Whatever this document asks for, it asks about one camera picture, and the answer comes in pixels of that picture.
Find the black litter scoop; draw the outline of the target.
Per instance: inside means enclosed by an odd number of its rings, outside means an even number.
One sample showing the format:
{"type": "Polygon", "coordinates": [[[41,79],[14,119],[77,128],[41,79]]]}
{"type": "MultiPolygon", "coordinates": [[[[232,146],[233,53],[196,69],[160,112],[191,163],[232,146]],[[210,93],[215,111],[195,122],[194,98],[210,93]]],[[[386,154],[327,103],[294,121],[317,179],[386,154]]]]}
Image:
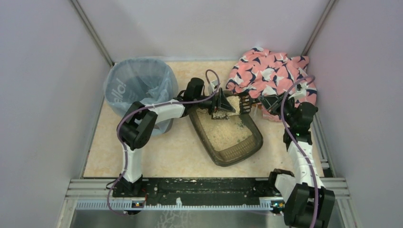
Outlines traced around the black litter scoop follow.
{"type": "Polygon", "coordinates": [[[232,116],[249,114],[251,107],[259,101],[256,98],[251,98],[249,95],[231,95],[226,96],[230,104],[235,108],[235,113],[217,111],[211,114],[213,120],[229,120],[232,116]]]}

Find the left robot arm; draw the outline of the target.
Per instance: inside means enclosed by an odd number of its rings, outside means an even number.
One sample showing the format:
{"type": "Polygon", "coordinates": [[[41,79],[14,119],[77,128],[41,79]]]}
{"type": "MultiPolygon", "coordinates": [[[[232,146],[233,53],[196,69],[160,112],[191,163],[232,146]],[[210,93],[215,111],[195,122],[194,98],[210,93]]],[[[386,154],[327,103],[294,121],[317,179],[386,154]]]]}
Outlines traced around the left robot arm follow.
{"type": "Polygon", "coordinates": [[[209,114],[216,111],[238,113],[239,105],[231,104],[224,95],[219,81],[211,83],[213,91],[203,94],[204,81],[192,78],[184,91],[167,102],[144,105],[134,102],[117,127],[117,137],[123,149],[123,168],[111,187],[114,197],[138,196],[142,189],[142,151],[151,138],[157,123],[182,118],[193,107],[206,109],[209,114]]]}

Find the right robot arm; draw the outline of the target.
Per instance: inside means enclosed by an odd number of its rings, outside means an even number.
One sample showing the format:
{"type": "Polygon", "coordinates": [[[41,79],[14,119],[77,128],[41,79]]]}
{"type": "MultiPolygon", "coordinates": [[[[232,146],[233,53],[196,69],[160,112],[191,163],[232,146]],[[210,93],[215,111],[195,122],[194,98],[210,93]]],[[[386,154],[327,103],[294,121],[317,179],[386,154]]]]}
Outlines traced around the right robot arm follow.
{"type": "Polygon", "coordinates": [[[294,228],[326,228],[335,204],[335,194],[321,181],[313,159],[310,125],[318,108],[310,102],[294,105],[294,98],[281,94],[257,100],[284,126],[283,142],[294,171],[275,169],[269,180],[285,202],[284,222],[294,228]]]}

